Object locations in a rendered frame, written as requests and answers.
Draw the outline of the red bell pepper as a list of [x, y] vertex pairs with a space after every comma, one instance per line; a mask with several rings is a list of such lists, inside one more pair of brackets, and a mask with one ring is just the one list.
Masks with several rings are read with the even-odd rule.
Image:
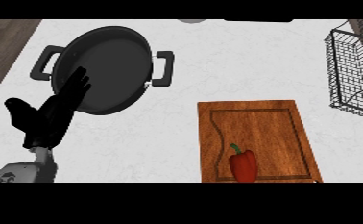
[[235, 143], [230, 144], [236, 153], [229, 157], [230, 170], [236, 181], [251, 183], [257, 180], [258, 167], [257, 159], [251, 150], [241, 151]]

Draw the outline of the black two-handled pan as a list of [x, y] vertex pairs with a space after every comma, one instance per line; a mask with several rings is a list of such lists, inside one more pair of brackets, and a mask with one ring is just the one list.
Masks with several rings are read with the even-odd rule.
[[171, 84], [174, 54], [152, 56], [146, 38], [131, 28], [106, 26], [80, 35], [65, 46], [49, 45], [30, 72], [30, 78], [50, 81], [59, 93], [63, 83], [81, 66], [90, 77], [90, 90], [78, 111], [108, 115], [124, 110], [148, 87]]

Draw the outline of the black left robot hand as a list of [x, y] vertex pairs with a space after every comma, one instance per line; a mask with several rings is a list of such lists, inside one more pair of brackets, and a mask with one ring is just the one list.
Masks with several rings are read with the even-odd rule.
[[74, 111], [78, 109], [92, 88], [87, 70], [78, 67], [69, 76], [62, 89], [35, 109], [19, 98], [9, 98], [4, 106], [10, 113], [12, 125], [25, 133], [22, 147], [53, 149], [63, 138]]

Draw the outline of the brown wooden cutting board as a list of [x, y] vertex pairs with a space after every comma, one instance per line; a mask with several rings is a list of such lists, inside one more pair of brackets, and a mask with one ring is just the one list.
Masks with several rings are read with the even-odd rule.
[[322, 182], [292, 100], [198, 103], [199, 170], [204, 182], [232, 183], [230, 156], [251, 151], [260, 183]]

